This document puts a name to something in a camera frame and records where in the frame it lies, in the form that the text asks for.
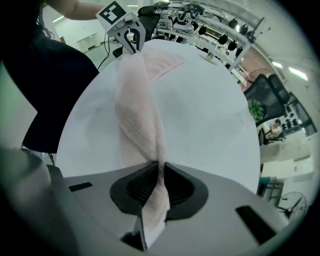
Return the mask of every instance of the black slot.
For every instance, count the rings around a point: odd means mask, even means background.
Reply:
[[[276,235],[276,232],[250,206],[241,206],[235,211],[260,245]]]
[[[74,191],[83,190],[89,187],[92,187],[92,184],[90,182],[83,182],[76,185],[70,185],[69,189],[71,192],[74,192]]]

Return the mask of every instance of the pink towel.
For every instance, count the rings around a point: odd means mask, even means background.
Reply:
[[[125,167],[158,161],[158,181],[142,209],[143,231],[149,248],[164,229],[170,209],[164,183],[166,150],[164,129],[151,83],[183,62],[183,58],[145,46],[130,55],[123,49],[119,66],[119,92],[115,113]]]

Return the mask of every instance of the potted plant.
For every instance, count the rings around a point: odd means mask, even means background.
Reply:
[[[260,121],[264,117],[264,109],[259,101],[253,99],[248,102],[249,111],[255,121]]]

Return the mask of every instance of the white tabletop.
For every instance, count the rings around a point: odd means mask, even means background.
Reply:
[[[220,61],[206,61],[192,46],[165,40],[146,45],[185,59],[152,85],[167,161],[232,179],[255,193],[258,135],[235,79]],[[114,107],[118,65],[113,61],[89,84],[68,117],[56,155],[64,177],[122,168]]]

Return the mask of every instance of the black dress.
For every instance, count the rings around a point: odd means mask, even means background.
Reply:
[[[99,74],[82,52],[49,39],[37,24],[42,0],[22,1],[23,30],[7,26],[10,43],[2,43],[2,59],[12,79],[37,110],[23,145],[56,153],[67,118],[79,96]]]

